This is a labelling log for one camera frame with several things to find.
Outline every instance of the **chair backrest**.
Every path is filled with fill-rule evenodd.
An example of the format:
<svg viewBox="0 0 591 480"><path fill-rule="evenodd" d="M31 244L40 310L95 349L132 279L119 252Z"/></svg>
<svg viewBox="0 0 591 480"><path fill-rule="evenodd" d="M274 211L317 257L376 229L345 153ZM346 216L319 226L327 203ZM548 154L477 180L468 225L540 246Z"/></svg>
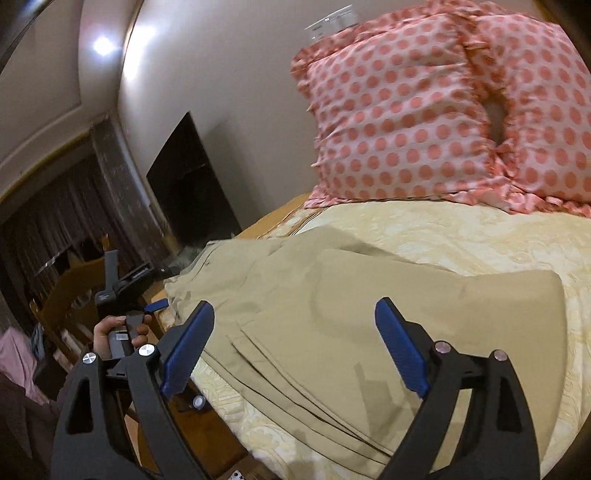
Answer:
<svg viewBox="0 0 591 480"><path fill-rule="evenodd" d="M91 332L99 321L92 292L105 285L105 258L83 262L76 265L58 279L49 297L40 310L31 301L30 306L35 318L41 323L52 342L64 353L72 363L76 363L77 355L62 341L61 331L65 328L82 344L88 342L87 336L78 328L81 323ZM91 298L81 309L72 304L79 297L91 292Z"/></svg>

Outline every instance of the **blue gripper pad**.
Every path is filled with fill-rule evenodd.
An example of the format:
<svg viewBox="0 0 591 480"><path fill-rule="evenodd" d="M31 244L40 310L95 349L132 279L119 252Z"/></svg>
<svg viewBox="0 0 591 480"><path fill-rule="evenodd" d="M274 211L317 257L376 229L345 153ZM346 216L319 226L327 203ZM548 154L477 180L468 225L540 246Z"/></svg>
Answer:
<svg viewBox="0 0 591 480"><path fill-rule="evenodd" d="M166 400L181 393L187 386L193 368L195 368L205 344L213 332L214 318L212 305L201 301L184 325L173 327L164 335L166 337L169 333L173 333L174 329L181 329L182 332L162 365L163 381L160 386L160 394ZM163 342L164 337L160 340L159 345L166 343Z"/></svg>
<svg viewBox="0 0 591 480"><path fill-rule="evenodd" d="M391 308L389 302L389 299L382 299L375 305L376 327L406 388L425 398L431 388L427 381L425 359L403 326L406 320L397 310L395 311L395 308Z"/></svg>

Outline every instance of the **pink cloth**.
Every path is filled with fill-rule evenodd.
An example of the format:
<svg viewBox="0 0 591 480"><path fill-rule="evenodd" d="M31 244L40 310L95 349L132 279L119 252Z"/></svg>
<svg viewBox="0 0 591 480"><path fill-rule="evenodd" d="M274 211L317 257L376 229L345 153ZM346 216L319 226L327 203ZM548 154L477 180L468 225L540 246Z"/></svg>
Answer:
<svg viewBox="0 0 591 480"><path fill-rule="evenodd" d="M0 371L25 389L27 397L43 405L49 399L33 383L37 360L31 353L29 338L10 327L0 337Z"/></svg>

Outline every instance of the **wooden trim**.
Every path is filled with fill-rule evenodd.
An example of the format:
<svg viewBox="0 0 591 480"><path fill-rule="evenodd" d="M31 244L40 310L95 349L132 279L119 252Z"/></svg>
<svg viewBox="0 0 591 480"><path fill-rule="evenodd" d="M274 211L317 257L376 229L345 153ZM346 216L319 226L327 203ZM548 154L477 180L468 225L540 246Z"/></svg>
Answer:
<svg viewBox="0 0 591 480"><path fill-rule="evenodd" d="M83 142L87 141L89 138L90 138L90 132L88 132L88 131L86 131L86 132L84 132L84 133L82 133L82 134L74 137L72 140L70 140L69 142L66 142L60 148L58 148L57 150L53 151L48 156L46 156L44 159L42 159L41 161L37 162L35 165L33 165L27 171L25 171L24 173L22 173L21 176L16 180L16 182L14 182L12 185L10 185L6 189L5 192L0 193L0 204L3 203L3 202L6 202L6 200L8 200L8 198L10 197L10 195L12 195L13 193L15 193L20 187L22 187L23 184L25 184L27 181L29 181L29 179L33 175L35 175L36 173L39 173L39 172L43 171L51 163L53 163L54 161L56 161L58 158L61 158L62 156L64 156L68 151L73 150L78 145L80 145Z"/></svg>

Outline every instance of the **cream bedspread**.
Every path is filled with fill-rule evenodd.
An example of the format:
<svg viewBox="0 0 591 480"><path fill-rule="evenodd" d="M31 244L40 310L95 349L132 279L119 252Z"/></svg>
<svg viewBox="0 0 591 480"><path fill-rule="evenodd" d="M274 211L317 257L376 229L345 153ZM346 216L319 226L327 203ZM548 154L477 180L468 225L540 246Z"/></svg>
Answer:
<svg viewBox="0 0 591 480"><path fill-rule="evenodd" d="M319 214L301 210L268 236L287 235L305 219L294 233L331 225L410 261L441 265L462 275L545 269L561 277L569 351L560 413L541 466L547 473L591 408L591 222L565 213L508 215L485 206L390 201L339 205ZM205 361L199 361L193 379L242 444L282 478L364 478L293 438Z"/></svg>

